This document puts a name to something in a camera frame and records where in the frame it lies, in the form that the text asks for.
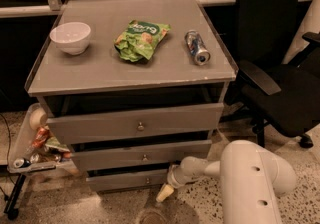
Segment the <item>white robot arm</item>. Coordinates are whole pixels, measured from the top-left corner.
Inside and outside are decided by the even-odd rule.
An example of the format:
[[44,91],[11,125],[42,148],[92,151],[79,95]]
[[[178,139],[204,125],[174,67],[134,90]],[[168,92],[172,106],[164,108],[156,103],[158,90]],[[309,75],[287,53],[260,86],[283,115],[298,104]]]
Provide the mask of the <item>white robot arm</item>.
[[224,224],[283,224],[277,198],[293,191],[296,173],[285,159],[247,140],[229,143],[218,161],[192,156],[169,167],[156,200],[202,177],[221,183]]

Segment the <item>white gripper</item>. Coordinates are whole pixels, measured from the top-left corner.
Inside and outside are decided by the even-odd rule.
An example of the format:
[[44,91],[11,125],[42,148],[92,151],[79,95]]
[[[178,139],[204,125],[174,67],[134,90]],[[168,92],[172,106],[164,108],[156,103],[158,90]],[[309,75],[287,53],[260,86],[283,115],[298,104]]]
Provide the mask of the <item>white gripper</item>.
[[167,183],[164,184],[157,194],[156,201],[163,202],[166,198],[174,193],[174,188],[178,189],[188,183],[188,177],[182,172],[179,165],[171,165],[167,173]]

